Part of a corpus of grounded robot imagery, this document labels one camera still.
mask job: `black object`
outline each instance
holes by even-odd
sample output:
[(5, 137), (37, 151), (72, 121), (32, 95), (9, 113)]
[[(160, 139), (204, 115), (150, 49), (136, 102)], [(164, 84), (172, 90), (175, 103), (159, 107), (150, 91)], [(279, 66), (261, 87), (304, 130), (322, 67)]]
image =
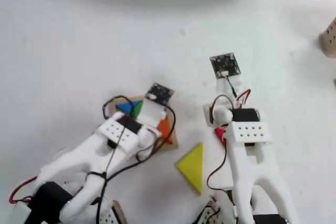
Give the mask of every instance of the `black object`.
[(48, 224), (59, 223), (59, 213), (71, 199), (72, 195), (55, 182), (44, 183), (28, 204), (32, 211), (25, 224), (38, 224), (42, 221)]
[(232, 121), (234, 122), (259, 122), (259, 113), (255, 109), (233, 109)]
[(109, 147), (111, 147), (112, 149), (115, 149), (115, 148), (117, 148), (117, 143), (115, 143), (114, 141), (112, 141), (112, 140), (110, 140), (110, 139), (107, 139), (107, 145), (109, 146)]
[(166, 88), (155, 82), (146, 93), (145, 97), (160, 105), (166, 106), (173, 94), (174, 90)]
[(141, 123), (138, 123), (129, 115), (123, 115), (117, 120), (117, 122), (124, 126), (126, 129), (129, 129), (134, 134), (137, 134), (142, 126)]
[(224, 78), (223, 72), (228, 71), (228, 76), (240, 74), (240, 69), (233, 52), (226, 55), (210, 57), (212, 67), (217, 79)]
[(287, 224), (280, 215), (253, 215), (256, 224)]

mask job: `cardboard piece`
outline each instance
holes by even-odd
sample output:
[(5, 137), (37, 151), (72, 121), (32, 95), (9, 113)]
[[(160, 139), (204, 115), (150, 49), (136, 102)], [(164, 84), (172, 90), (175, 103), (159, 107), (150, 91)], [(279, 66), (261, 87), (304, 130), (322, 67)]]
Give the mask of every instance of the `cardboard piece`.
[[(143, 99), (143, 96), (138, 96), (138, 97), (132, 97), (130, 98), (130, 100), (132, 102), (138, 102), (138, 101), (142, 101)], [(124, 104), (125, 103), (125, 99), (123, 98), (118, 98), (118, 99), (115, 99), (114, 101), (112, 101), (110, 104), (109, 104), (109, 114), (110, 115), (113, 115), (115, 112), (117, 112), (117, 108), (116, 108), (116, 105), (117, 104)], [(160, 122), (160, 124), (158, 125), (158, 129), (159, 127), (161, 127), (161, 132), (162, 132), (162, 137), (164, 137), (165, 135), (167, 135), (167, 133), (169, 132), (169, 130), (166, 129), (165, 127), (165, 120), (162, 120)], [(173, 125), (173, 114), (167, 110), (167, 118), (166, 118), (166, 122), (169, 122), (169, 125)], [(159, 152), (162, 152), (162, 151), (168, 151), (168, 150), (174, 150), (174, 149), (177, 149), (178, 148), (178, 141), (177, 141), (177, 138), (176, 138), (176, 132), (175, 130), (173, 131), (171, 137), (168, 139), (167, 143), (164, 144), (162, 146), (162, 148), (159, 150)]]

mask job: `white tabletop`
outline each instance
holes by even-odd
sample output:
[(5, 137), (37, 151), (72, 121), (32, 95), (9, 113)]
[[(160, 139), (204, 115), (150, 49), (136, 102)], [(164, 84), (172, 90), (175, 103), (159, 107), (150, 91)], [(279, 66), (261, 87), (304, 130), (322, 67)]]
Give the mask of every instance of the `white tabletop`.
[[(1, 216), (14, 186), (103, 121), (104, 101), (156, 81), (175, 90), (180, 148), (107, 193), (129, 223), (191, 223), (224, 153), (202, 110), (215, 96), (209, 57), (234, 52), (301, 223), (335, 223), (336, 59), (317, 42), (335, 13), (332, 0), (0, 0)], [(173, 166), (198, 142), (200, 197)], [(228, 164), (213, 184), (232, 185)]]

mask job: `circuit board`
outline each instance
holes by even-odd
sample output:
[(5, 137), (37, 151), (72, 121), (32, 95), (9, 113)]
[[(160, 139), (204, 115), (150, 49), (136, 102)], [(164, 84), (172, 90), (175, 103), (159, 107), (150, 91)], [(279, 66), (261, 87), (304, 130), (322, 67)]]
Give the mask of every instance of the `circuit board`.
[(240, 74), (240, 69), (233, 52), (210, 57), (210, 61), (217, 79)]
[(155, 82), (146, 93), (145, 97), (153, 102), (165, 106), (168, 104), (173, 93), (174, 90), (166, 88)]

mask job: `black wire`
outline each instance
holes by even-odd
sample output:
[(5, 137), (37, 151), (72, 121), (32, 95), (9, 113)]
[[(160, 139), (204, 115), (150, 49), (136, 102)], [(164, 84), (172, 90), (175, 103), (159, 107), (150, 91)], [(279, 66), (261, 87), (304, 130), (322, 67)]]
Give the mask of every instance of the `black wire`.
[(229, 194), (228, 194), (228, 192), (227, 192), (226, 190), (221, 189), (221, 188), (215, 188), (215, 187), (212, 187), (212, 186), (209, 185), (209, 180), (210, 180), (211, 176), (214, 175), (214, 174), (215, 174), (219, 169), (221, 169), (221, 168), (223, 167), (223, 165), (225, 164), (226, 156), (227, 156), (226, 142), (225, 142), (225, 145), (224, 145), (224, 149), (225, 149), (224, 159), (223, 159), (222, 163), (221, 163), (215, 170), (213, 170), (213, 171), (209, 174), (209, 176), (208, 176), (208, 178), (207, 178), (207, 180), (206, 180), (206, 185), (207, 185), (210, 189), (212, 189), (212, 190), (223, 191), (223, 192), (225, 192), (226, 195), (229, 197)]
[(235, 91), (234, 87), (232, 86), (232, 84), (231, 84), (231, 82), (230, 82), (230, 80), (229, 80), (229, 77), (228, 77), (228, 76), (226, 77), (226, 80), (227, 80), (227, 82), (229, 83), (229, 85), (230, 85), (230, 87), (231, 87), (231, 90), (232, 90), (232, 94), (233, 94), (233, 96), (234, 96), (235, 98), (237, 98), (237, 93), (236, 93), (236, 91)]
[(131, 169), (133, 167), (136, 167), (136, 166), (138, 166), (138, 165), (146, 162), (147, 160), (149, 160), (164, 145), (164, 143), (168, 140), (168, 138), (172, 135), (172, 133), (173, 133), (173, 131), (175, 129), (176, 115), (175, 115), (174, 110), (171, 107), (169, 107), (168, 105), (165, 105), (165, 107), (167, 109), (169, 109), (173, 113), (173, 117), (174, 117), (172, 128), (170, 129), (169, 134), (167, 135), (167, 137), (162, 141), (162, 143), (157, 148), (155, 148), (157, 142), (160, 140), (159, 138), (157, 138), (156, 141), (155, 141), (155, 143), (154, 143), (153, 150), (152, 150), (151, 154), (147, 158), (145, 158), (145, 159), (143, 159), (141, 161), (138, 161), (138, 162), (136, 162), (136, 163), (134, 163), (132, 165), (126, 166), (126, 167), (120, 169), (119, 171), (115, 172), (114, 174), (112, 174), (110, 177), (107, 178), (108, 182), (111, 179), (113, 179), (114, 177), (116, 177), (117, 175), (119, 175), (120, 173), (124, 172), (125, 170), (128, 170), (128, 169)]
[[(125, 97), (125, 96), (123, 96), (123, 95), (118, 95), (118, 96), (116, 96), (116, 97), (113, 97), (112, 99), (110, 99), (110, 100), (108, 100), (106, 103), (104, 103), (104, 105), (103, 105), (103, 107), (102, 107), (104, 118), (105, 118), (106, 120), (109, 118), (109, 117), (105, 114), (106, 106), (107, 106), (108, 104), (110, 104), (112, 101), (114, 101), (115, 99), (117, 99), (117, 98), (124, 98), (125, 100), (128, 101), (128, 103), (131, 105), (130, 117), (132, 118), (132, 117), (133, 117), (133, 109), (134, 109), (133, 102), (132, 102), (129, 98), (127, 98), (127, 97)], [(125, 126), (123, 127), (123, 129), (122, 129), (122, 131), (121, 131), (121, 133), (120, 133), (120, 135), (119, 135), (119, 139), (118, 139), (118, 141), (117, 141), (117, 146), (118, 146), (119, 143), (120, 143), (120, 140), (121, 140), (121, 138), (122, 138), (122, 135), (123, 135), (123, 133), (124, 133), (124, 131), (125, 131), (125, 129), (126, 129), (126, 126), (127, 126), (128, 123), (129, 123), (129, 121), (130, 121), (130, 118), (127, 120), (127, 123), (125, 124)], [(105, 193), (105, 190), (106, 190), (106, 186), (107, 186), (107, 183), (108, 183), (108, 180), (107, 180), (107, 178), (106, 178), (107, 170), (108, 170), (108, 168), (109, 168), (109, 166), (110, 166), (110, 164), (111, 164), (111, 161), (112, 161), (113, 156), (114, 156), (114, 154), (115, 154), (115, 152), (116, 152), (116, 149), (117, 149), (117, 148), (115, 148), (114, 151), (113, 151), (112, 154), (111, 154), (111, 157), (110, 157), (110, 159), (109, 159), (109, 161), (108, 161), (108, 163), (107, 163), (105, 172), (102, 173), (102, 175), (103, 175), (104, 177), (101, 176), (101, 177), (104, 178), (104, 184), (103, 184), (103, 187), (102, 187), (102, 189), (101, 189), (101, 194), (100, 194), (100, 198), (99, 198), (98, 205), (97, 205), (96, 224), (99, 224), (100, 208), (101, 208), (101, 204), (102, 204), (102, 201), (103, 201), (103, 197), (104, 197), (104, 193)]]
[(192, 223), (192, 224), (197, 224), (202, 216), (202, 213), (204, 212), (205, 208), (212, 208), (212, 206), (206, 205), (202, 211), (199, 213), (199, 215), (197, 216), (196, 220)]
[(106, 110), (106, 106), (109, 105), (111, 102), (113, 102), (115, 99), (118, 99), (118, 98), (124, 98), (126, 101), (128, 101), (128, 103), (131, 105), (131, 112), (130, 112), (130, 116), (132, 116), (132, 111), (133, 111), (133, 108), (134, 108), (134, 105), (133, 105), (133, 102), (128, 98), (128, 97), (125, 97), (123, 95), (118, 95), (116, 97), (113, 97), (112, 99), (108, 100), (106, 103), (104, 103), (103, 105), (103, 116), (104, 116), (104, 119), (108, 119), (110, 118), (109, 116), (106, 115), (105, 113), (105, 110)]
[[(114, 98), (112, 98), (111, 100), (109, 100), (108, 102), (106, 102), (106, 103), (103, 105), (103, 115), (104, 115), (104, 118), (105, 118), (105, 109), (106, 109), (106, 106), (107, 106), (110, 102), (112, 102), (114, 99), (116, 99), (116, 98), (120, 98), (120, 97), (125, 98), (128, 102), (132, 103), (127, 97), (124, 97), (124, 96), (122, 96), (122, 95), (120, 95), (120, 96), (118, 96), (118, 97), (114, 97)], [(97, 213), (96, 213), (96, 224), (99, 224), (100, 208), (101, 208), (102, 199), (103, 199), (103, 196), (104, 196), (104, 193), (105, 193), (105, 190), (106, 190), (107, 183), (108, 183), (109, 181), (111, 181), (111, 179), (113, 179), (114, 177), (116, 177), (117, 175), (119, 175), (120, 173), (124, 172), (125, 170), (128, 170), (128, 169), (131, 169), (131, 168), (133, 168), (133, 167), (136, 167), (136, 166), (138, 166), (138, 165), (140, 165), (140, 164), (146, 162), (147, 160), (149, 160), (149, 159), (151, 158), (151, 156), (153, 156), (153, 155), (154, 155), (154, 154), (155, 154), (155, 153), (156, 153), (156, 152), (157, 152), (157, 151), (164, 145), (164, 143), (169, 139), (169, 137), (172, 135), (172, 133), (173, 133), (173, 131), (174, 131), (174, 129), (175, 129), (175, 124), (176, 124), (176, 114), (175, 114), (174, 110), (173, 110), (171, 107), (169, 107), (168, 105), (165, 105), (165, 107), (166, 107), (168, 110), (170, 110), (170, 111), (172, 112), (173, 117), (174, 117), (173, 125), (172, 125), (171, 130), (169, 131), (169, 134), (167, 135), (167, 137), (162, 141), (162, 143), (161, 143), (157, 148), (155, 148), (155, 147), (157, 146), (157, 143), (158, 143), (158, 141), (160, 140), (160, 138), (157, 138), (157, 139), (155, 140), (154, 145), (153, 145), (153, 150), (152, 150), (152, 152), (150, 153), (150, 155), (149, 155), (147, 158), (145, 158), (144, 160), (138, 161), (137, 163), (134, 163), (134, 164), (132, 164), (132, 165), (126, 166), (126, 167), (120, 169), (119, 171), (115, 172), (114, 174), (112, 174), (111, 176), (109, 176), (108, 178), (105, 179), (103, 188), (102, 188), (102, 190), (101, 190), (100, 199), (99, 199), (99, 201), (98, 201)]]
[(220, 207), (218, 208), (217, 211), (215, 211), (212, 215), (210, 215), (210, 216), (208, 217), (208, 219), (206, 220), (205, 224), (209, 224), (209, 220), (210, 220), (212, 217), (214, 217), (215, 215), (219, 214), (219, 211), (220, 211)]

